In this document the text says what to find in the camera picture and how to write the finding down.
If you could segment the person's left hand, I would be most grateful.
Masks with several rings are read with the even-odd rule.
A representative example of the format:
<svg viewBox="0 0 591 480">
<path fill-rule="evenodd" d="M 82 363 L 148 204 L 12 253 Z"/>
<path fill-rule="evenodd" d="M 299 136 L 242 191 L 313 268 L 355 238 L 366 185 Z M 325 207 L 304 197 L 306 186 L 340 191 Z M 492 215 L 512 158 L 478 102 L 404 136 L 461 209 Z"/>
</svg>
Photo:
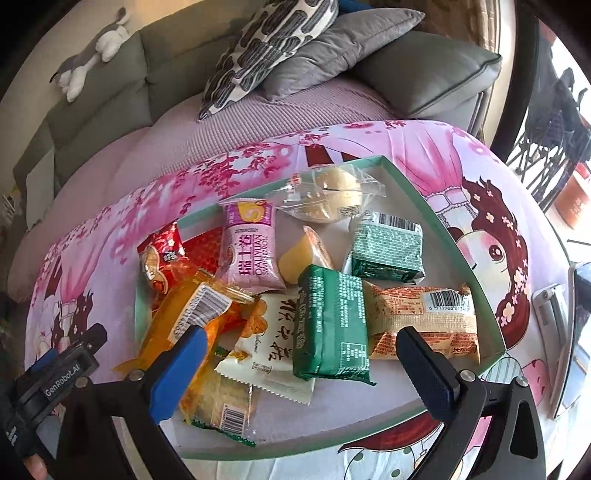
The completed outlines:
<svg viewBox="0 0 591 480">
<path fill-rule="evenodd" d="M 35 480 L 47 480 L 48 472 L 42 458 L 35 454 L 23 460 L 23 464 Z"/>
</svg>

